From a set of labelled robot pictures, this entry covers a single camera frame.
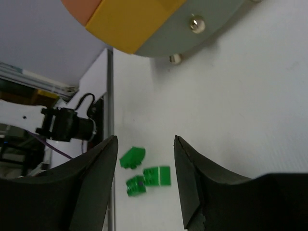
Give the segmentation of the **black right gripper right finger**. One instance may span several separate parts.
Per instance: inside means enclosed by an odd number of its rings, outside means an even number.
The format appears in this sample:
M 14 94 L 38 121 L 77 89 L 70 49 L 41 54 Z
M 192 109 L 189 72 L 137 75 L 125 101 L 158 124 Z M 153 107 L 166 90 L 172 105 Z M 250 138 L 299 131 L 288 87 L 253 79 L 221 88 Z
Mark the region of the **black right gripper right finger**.
M 175 136 L 183 226 L 188 231 L 305 231 L 306 173 L 251 179 L 225 169 Z

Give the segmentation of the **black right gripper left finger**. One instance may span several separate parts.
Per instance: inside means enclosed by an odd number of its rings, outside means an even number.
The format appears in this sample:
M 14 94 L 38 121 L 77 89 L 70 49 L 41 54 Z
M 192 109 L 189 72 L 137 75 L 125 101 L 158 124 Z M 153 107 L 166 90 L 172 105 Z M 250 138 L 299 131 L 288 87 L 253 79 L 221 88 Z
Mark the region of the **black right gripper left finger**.
M 100 231 L 110 197 L 118 139 L 34 177 L 0 181 L 3 231 Z

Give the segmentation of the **green square lego brick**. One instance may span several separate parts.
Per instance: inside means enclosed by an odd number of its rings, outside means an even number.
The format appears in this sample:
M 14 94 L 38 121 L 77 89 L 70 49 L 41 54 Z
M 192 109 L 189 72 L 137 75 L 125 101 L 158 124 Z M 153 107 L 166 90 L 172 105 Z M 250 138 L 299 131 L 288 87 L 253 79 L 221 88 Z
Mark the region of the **green square lego brick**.
M 171 186 L 170 166 L 157 166 L 143 170 L 145 186 Z
M 144 185 L 144 177 L 142 175 L 136 175 L 126 181 L 127 194 L 129 197 L 138 196 L 146 193 L 146 187 Z

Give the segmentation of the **green curved lego brick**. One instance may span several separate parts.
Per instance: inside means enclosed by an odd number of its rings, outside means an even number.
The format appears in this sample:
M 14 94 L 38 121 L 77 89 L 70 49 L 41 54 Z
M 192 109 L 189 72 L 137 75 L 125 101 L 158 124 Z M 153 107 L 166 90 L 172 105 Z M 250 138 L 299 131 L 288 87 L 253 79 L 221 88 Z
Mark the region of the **green curved lego brick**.
M 145 148 L 133 146 L 120 158 L 120 166 L 124 169 L 135 169 L 141 165 L 145 154 Z

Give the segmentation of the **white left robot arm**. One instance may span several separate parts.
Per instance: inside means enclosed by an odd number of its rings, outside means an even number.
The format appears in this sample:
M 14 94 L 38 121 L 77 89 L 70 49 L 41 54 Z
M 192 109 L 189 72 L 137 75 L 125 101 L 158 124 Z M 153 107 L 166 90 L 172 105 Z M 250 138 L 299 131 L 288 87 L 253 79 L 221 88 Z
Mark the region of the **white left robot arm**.
M 87 118 L 78 117 L 77 110 L 87 96 L 92 97 L 87 108 Z M 90 141 L 97 132 L 96 123 L 90 117 L 94 102 L 95 96 L 92 93 L 82 96 L 74 109 L 46 108 L 1 100 L 0 122 L 55 141 L 70 142 L 71 139 Z

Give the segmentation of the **silver drawer knob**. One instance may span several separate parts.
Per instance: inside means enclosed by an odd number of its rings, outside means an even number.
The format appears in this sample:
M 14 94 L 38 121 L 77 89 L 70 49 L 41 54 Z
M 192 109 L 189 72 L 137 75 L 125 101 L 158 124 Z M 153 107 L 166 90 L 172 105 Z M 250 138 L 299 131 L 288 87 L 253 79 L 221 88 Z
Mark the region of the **silver drawer knob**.
M 189 21 L 190 29 L 195 34 L 200 34 L 204 32 L 206 25 L 203 17 L 199 15 L 193 15 Z

